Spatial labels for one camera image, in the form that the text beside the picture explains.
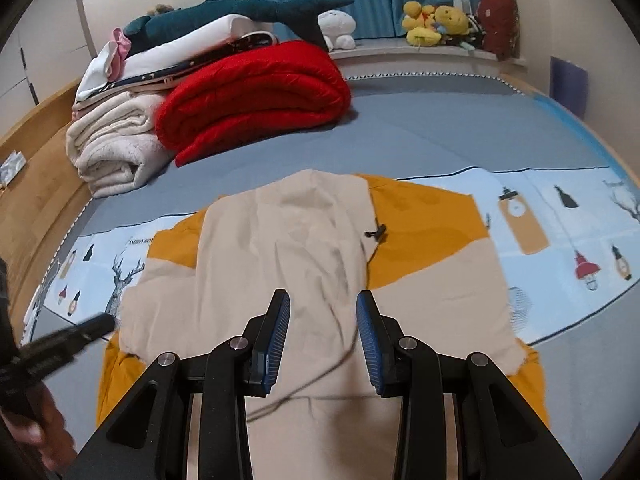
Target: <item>drawstring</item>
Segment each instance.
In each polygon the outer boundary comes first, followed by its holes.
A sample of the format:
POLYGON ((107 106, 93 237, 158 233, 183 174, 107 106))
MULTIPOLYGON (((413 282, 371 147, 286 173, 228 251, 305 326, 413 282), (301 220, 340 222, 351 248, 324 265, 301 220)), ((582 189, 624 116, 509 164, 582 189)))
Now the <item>drawstring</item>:
POLYGON ((377 231, 365 231, 364 235, 367 238, 375 238, 377 242, 380 241, 380 238, 382 238, 382 235, 386 232, 386 225, 384 224, 380 224, 380 227, 378 227, 377 231))

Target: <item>blue strip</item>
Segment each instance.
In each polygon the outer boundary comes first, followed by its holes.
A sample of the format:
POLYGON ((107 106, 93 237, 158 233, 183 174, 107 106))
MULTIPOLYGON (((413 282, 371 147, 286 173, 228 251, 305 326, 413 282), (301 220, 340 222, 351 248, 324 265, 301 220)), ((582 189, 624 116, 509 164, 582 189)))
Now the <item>blue strip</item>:
POLYGON ((571 113, 567 112, 552 98, 542 95, 534 94, 533 100, 540 106, 545 112, 549 113, 553 117, 561 121, 564 126, 571 130, 582 142, 586 143, 594 152, 596 152, 607 165, 616 173, 620 179, 626 181, 626 183, 633 188, 636 187, 634 181, 629 177, 625 169, 620 166, 620 163, 616 158, 609 153, 598 139, 596 139, 589 130, 587 130, 579 119, 574 117, 571 113))

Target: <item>white plush toy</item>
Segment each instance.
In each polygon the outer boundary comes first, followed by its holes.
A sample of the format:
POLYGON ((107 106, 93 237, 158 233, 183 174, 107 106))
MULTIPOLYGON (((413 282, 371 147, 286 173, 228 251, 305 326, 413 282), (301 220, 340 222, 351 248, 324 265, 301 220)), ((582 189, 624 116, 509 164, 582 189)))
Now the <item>white plush toy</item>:
POLYGON ((353 31, 356 30, 356 20, 341 10, 328 10, 318 16, 318 25, 324 35, 329 52, 334 48, 352 50, 356 48, 353 31))

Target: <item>gray bed sheet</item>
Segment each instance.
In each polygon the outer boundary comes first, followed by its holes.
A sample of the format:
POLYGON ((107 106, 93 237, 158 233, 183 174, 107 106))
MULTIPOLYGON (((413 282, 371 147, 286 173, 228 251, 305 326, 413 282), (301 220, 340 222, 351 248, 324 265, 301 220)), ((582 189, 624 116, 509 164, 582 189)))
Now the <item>gray bed sheet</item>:
MULTIPOLYGON (((409 178, 469 167, 513 171, 610 163, 533 99, 494 78, 385 76, 350 86, 352 110, 334 127, 263 140, 182 168, 172 164, 142 189, 92 201, 60 259, 78 235, 193 212, 221 194, 305 168, 409 178)), ((635 286, 596 316, 536 346, 552 431, 585 480, 600 478, 640 420, 639 303, 635 286)), ((34 337, 66 323, 43 309, 34 337)), ((78 447, 94 429, 103 347, 97 344, 48 381, 78 447)))

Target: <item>hand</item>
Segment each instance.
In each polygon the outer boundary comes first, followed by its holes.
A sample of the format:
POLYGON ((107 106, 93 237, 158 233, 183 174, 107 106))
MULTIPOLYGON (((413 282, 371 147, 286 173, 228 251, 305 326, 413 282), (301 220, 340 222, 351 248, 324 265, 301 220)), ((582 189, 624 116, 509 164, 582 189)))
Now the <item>hand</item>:
POLYGON ((51 392, 44 385, 41 390, 42 426, 15 413, 0 411, 0 416, 16 442, 38 449, 44 467, 63 475, 76 458, 74 440, 65 431, 65 419, 56 408, 51 392))

